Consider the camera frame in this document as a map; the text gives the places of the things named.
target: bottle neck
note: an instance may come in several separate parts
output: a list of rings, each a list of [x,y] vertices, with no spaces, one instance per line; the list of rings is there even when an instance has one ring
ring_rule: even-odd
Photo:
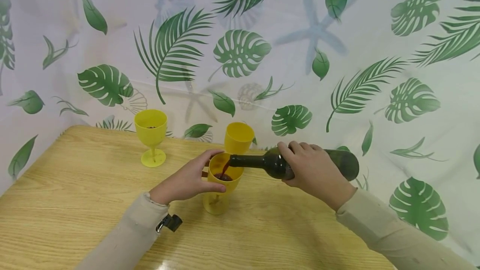
[[[231,167],[262,168],[265,166],[265,159],[262,155],[237,155],[230,156]]]

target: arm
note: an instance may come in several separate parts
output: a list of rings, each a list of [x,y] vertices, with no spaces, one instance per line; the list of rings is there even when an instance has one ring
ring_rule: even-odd
[[[207,150],[173,175],[143,193],[123,214],[116,227],[93,249],[76,270],[131,270],[159,234],[157,226],[168,214],[171,201],[187,200],[204,192],[225,191],[225,186],[202,181],[202,169],[223,150]]]
[[[399,219],[367,191],[357,190],[338,210],[337,220],[398,270],[476,270],[449,248]]]
[[[317,145],[278,143],[295,178],[285,181],[322,200],[337,212],[337,220],[367,246],[384,255],[398,270],[475,270],[450,249],[399,219],[372,194],[357,190]]]

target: hand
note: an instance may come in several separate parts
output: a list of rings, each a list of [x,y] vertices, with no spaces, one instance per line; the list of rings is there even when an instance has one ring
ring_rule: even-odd
[[[203,167],[207,166],[211,157],[223,150],[210,149],[190,160],[177,172],[150,191],[150,199],[156,203],[168,205],[174,200],[187,200],[205,192],[225,192],[225,186],[217,182],[202,180]]]
[[[357,188],[343,177],[320,146],[292,141],[289,147],[283,142],[278,143],[281,155],[295,174],[295,178],[284,180],[287,185],[315,196],[335,212],[353,197]]]

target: black clip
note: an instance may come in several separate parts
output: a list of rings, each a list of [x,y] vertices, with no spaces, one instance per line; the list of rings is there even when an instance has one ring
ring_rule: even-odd
[[[167,214],[167,216],[165,216],[165,218],[161,220],[160,223],[158,223],[156,230],[158,233],[160,233],[160,230],[162,229],[162,227],[166,226],[168,229],[175,232],[182,223],[183,221],[180,219],[179,216],[177,215],[170,216],[170,214]]]

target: yellow plastic cup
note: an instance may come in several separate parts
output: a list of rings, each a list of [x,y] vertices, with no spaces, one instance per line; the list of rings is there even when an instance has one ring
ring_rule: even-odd
[[[167,115],[159,110],[144,110],[135,115],[135,127],[139,140],[150,147],[142,155],[142,164],[151,168],[163,164],[167,156],[156,147],[165,139]]]
[[[249,150],[253,138],[255,138],[255,132],[249,125],[243,122],[232,122],[225,132],[225,151],[230,154],[244,154]]]
[[[230,206],[230,194],[235,190],[239,184],[241,176],[243,175],[242,167],[228,167],[225,174],[230,176],[232,181],[226,182],[219,180],[214,176],[223,171],[223,167],[229,159],[229,153],[219,153],[212,157],[208,165],[207,180],[209,182],[222,184],[227,189],[225,193],[210,192],[203,194],[203,207],[212,215],[221,215],[228,210],[228,207]]]

